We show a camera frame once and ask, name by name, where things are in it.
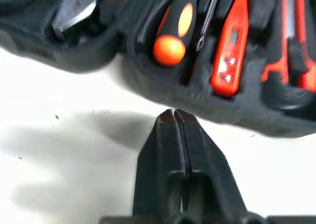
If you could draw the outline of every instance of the black tool case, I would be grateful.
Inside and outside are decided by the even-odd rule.
[[[313,33],[316,12],[312,0],[304,1],[306,22]],[[231,99],[214,95],[209,80],[222,26],[234,0],[219,0],[202,50],[194,53],[189,49],[173,68],[163,67],[153,58],[158,27],[172,0],[100,0],[90,20],[66,41],[58,40],[51,28],[60,2],[34,0],[10,11],[11,6],[0,8],[0,44],[19,55],[75,73],[105,66],[118,52],[125,51],[133,62],[126,67],[132,68],[139,91],[151,100],[269,136],[301,137],[316,132],[314,94],[292,85],[261,82],[265,64],[277,57],[271,45],[280,44],[281,0],[248,0],[249,33],[241,86]],[[206,8],[206,1],[199,0],[195,33]],[[308,40],[312,59],[316,55],[314,38]],[[289,58],[301,62],[300,44],[290,40],[289,48]],[[304,71],[298,65],[290,65],[292,75]],[[278,77],[271,75],[269,80],[277,81]]]

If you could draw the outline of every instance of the white table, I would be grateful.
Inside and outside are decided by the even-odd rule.
[[[0,223],[97,224],[131,214],[138,152],[168,107],[133,92],[127,67],[118,56],[76,75],[0,49]],[[249,210],[316,215],[315,135],[273,139],[200,122]]]

